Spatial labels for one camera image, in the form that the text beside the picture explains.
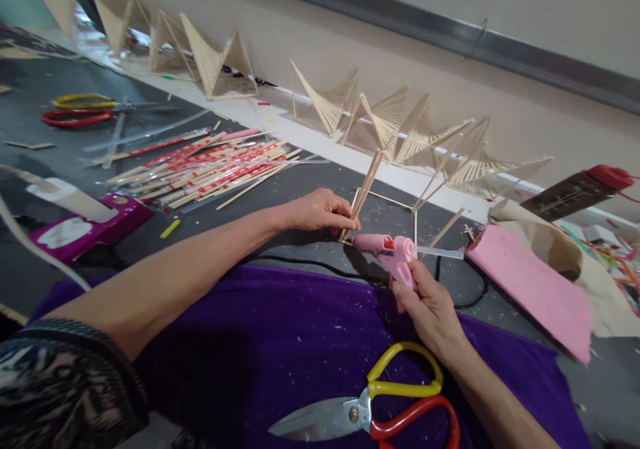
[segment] hot glue gun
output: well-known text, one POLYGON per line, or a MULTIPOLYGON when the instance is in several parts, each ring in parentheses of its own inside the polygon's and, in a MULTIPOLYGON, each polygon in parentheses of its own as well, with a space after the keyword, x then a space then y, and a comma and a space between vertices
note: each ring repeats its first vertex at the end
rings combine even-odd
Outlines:
POLYGON ((391 239, 387 234, 358 234, 351 239, 351 244, 362 252, 373 254, 389 269, 395 280, 406 287, 418 289, 407 264, 415 257, 415 245, 411 239, 404 236, 391 239))

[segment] purple fabric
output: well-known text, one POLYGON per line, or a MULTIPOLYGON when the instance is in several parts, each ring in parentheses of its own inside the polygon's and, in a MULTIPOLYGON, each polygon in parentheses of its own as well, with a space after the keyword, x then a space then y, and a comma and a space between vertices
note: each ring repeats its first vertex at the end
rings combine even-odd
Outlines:
MULTIPOLYGON (((33 318, 79 294, 73 283, 56 284, 33 318)), ((589 447, 553 351, 465 316, 460 321, 482 358, 561 447, 589 447)), ((304 443, 270 435, 268 427, 312 402, 360 395, 366 373, 400 340, 419 341, 411 319, 397 314, 388 290, 247 265, 232 270, 167 327, 135 367, 160 413, 217 447, 302 447, 304 443)), ((383 378, 428 383, 431 376, 420 356, 401 353, 383 378)), ((462 447, 490 446, 446 371, 443 395, 458 413, 462 447)), ((379 396, 373 415, 384 422, 410 403, 408 398, 379 396)), ((438 408, 392 443, 398 448, 442 447, 448 429, 445 411, 438 408)), ((375 444, 360 431, 313 447, 375 444)))

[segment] scissors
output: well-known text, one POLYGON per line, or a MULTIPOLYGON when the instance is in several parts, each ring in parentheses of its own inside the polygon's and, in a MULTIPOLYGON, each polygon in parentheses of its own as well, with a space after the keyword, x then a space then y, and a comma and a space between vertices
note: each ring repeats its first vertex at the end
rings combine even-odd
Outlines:
POLYGON ((339 397, 315 402, 280 419, 269 428, 275 436, 305 442, 336 439, 360 429, 379 442, 380 449, 393 449, 387 439, 398 434, 422 414, 436 406, 444 406, 449 413, 447 449, 460 447, 460 425, 451 403, 439 393, 443 375, 433 355, 416 342, 398 342, 385 351, 367 374, 368 385, 360 397, 339 397), (424 356, 432 365, 435 379, 428 386, 378 381, 388 363, 402 350, 412 350, 424 356), (371 401, 380 394, 422 398, 398 414, 391 421, 380 423, 371 415, 371 401))
POLYGON ((121 111, 175 111, 177 106, 162 103, 119 103, 108 96, 99 94, 70 94, 54 99, 56 108, 42 114, 42 120, 49 126, 75 128, 108 121, 121 111))

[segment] sleeve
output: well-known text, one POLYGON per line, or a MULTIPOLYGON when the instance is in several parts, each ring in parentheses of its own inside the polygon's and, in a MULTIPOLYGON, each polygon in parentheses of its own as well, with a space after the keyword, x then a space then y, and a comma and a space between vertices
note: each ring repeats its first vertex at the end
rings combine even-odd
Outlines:
POLYGON ((106 334, 41 319, 0 344, 0 447, 111 449, 148 423, 144 387, 106 334))

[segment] scissor blade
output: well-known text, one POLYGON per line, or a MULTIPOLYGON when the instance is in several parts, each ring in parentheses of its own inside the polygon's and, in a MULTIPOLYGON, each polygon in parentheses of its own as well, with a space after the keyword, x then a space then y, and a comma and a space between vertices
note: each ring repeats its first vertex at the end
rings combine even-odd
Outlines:
POLYGON ((349 410, 358 407, 358 398, 326 399, 305 406, 280 419, 269 428, 274 436, 292 440, 319 441, 346 436, 362 428, 362 419, 349 420, 349 410))

